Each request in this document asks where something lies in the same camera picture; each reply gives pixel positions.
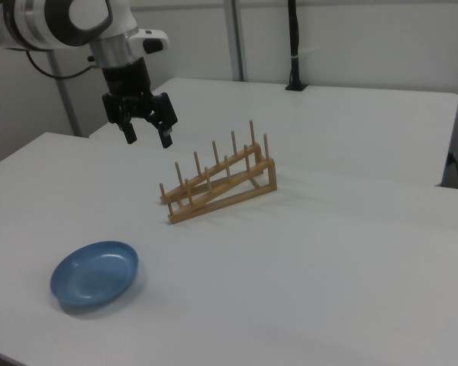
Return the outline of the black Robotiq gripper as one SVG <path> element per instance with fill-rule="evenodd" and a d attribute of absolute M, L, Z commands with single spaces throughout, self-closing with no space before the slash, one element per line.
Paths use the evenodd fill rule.
<path fill-rule="evenodd" d="M 167 93 L 153 95 L 143 58 L 113 68 L 103 68 L 108 92 L 102 96 L 108 121 L 124 133 L 128 144 L 137 140 L 131 118 L 146 118 L 158 131 L 162 147 L 173 144 L 171 133 L 176 112 Z"/>

